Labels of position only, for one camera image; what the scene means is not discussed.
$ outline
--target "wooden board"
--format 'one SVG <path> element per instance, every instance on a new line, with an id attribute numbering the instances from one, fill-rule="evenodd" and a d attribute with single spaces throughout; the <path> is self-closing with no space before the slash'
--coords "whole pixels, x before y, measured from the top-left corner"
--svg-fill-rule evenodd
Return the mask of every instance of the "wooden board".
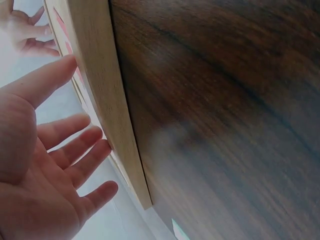
<path id="1" fill-rule="evenodd" d="M 109 140 L 115 169 L 144 209 L 151 199 L 128 112 L 107 1 L 47 0 L 50 25 L 62 55 L 79 65 L 73 82 L 92 123 Z"/>
<path id="2" fill-rule="evenodd" d="M 191 240 L 320 239 L 320 2 L 111 0 L 151 199 Z"/>

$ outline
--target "white tile floor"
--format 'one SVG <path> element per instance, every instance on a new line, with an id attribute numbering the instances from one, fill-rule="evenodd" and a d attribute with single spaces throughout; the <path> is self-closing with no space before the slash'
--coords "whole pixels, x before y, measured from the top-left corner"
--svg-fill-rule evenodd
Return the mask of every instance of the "white tile floor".
<path id="1" fill-rule="evenodd" d="M 33 14 L 42 5 L 42 0 L 15 0 L 15 9 Z M 23 57 L 15 59 L 12 52 L 1 54 L 0 87 L 27 73 L 56 60 L 53 57 Z M 57 90 L 37 111 L 37 122 L 47 123 L 82 112 L 82 108 L 71 83 Z M 131 200 L 125 187 L 121 184 L 111 163 L 106 160 L 93 174 L 89 181 L 79 190 L 85 195 L 107 180 L 119 183 L 116 197 L 90 219 L 75 240 L 173 240 L 174 237 L 164 226 L 153 209 L 142 211 Z"/>

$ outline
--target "door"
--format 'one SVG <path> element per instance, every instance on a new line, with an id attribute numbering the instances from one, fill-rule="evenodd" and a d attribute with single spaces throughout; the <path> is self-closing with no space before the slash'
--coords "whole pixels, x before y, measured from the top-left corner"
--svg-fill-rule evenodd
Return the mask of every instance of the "door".
<path id="1" fill-rule="evenodd" d="M 134 134 L 167 226 L 191 240 L 320 238 L 319 1 L 110 6 Z"/>

